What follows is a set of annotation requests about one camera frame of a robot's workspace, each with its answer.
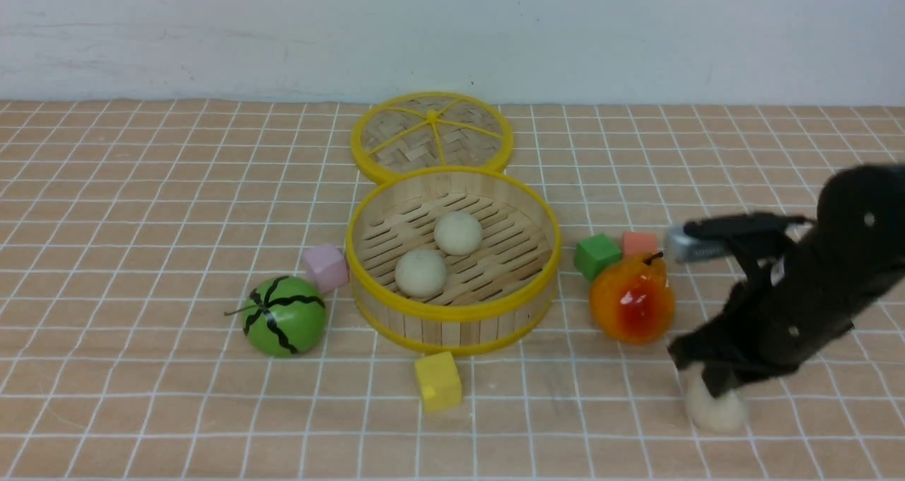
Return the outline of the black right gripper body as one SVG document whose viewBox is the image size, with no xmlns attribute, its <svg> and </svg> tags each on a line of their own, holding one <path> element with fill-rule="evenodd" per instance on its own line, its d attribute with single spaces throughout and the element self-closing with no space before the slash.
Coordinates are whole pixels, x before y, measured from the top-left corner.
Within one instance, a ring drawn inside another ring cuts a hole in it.
<svg viewBox="0 0 905 481">
<path fill-rule="evenodd" d="M 848 332 L 903 278 L 903 213 L 901 164 L 853 166 L 829 178 L 814 226 L 734 320 L 738 364 L 789 369 Z"/>
</svg>

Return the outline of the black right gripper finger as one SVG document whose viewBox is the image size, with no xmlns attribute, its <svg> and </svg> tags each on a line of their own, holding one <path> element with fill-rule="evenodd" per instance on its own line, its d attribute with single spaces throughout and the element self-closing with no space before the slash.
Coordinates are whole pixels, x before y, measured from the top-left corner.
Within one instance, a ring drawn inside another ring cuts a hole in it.
<svg viewBox="0 0 905 481">
<path fill-rule="evenodd" d="M 682 334 L 668 344 L 667 352 L 677 371 L 685 371 L 693 363 L 734 367 L 743 361 L 741 351 L 722 325 L 702 325 Z"/>
<path fill-rule="evenodd" d="M 794 361 L 771 359 L 706 359 L 701 380 L 712 398 L 721 398 L 740 388 L 782 378 L 796 372 Z"/>
</svg>

